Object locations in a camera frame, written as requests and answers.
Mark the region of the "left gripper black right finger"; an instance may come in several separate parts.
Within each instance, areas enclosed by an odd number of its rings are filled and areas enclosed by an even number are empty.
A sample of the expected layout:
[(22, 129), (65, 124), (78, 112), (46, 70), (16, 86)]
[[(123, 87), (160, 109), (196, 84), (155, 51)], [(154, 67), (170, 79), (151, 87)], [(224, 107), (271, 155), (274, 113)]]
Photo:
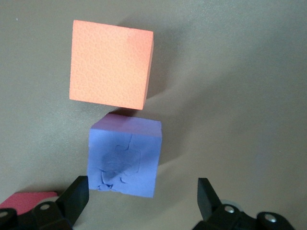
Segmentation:
[(207, 178), (198, 179), (197, 202), (202, 221), (195, 230), (294, 230), (277, 213), (264, 211), (252, 218), (236, 206), (223, 204)]

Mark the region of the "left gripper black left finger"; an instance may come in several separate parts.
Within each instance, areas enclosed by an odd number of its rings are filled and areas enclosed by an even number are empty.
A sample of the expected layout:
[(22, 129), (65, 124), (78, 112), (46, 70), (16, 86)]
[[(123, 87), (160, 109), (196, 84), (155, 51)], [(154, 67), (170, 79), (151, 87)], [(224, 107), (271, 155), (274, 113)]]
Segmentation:
[(14, 193), (0, 204), (2, 230), (71, 230), (89, 200), (88, 177), (77, 179), (61, 194)]

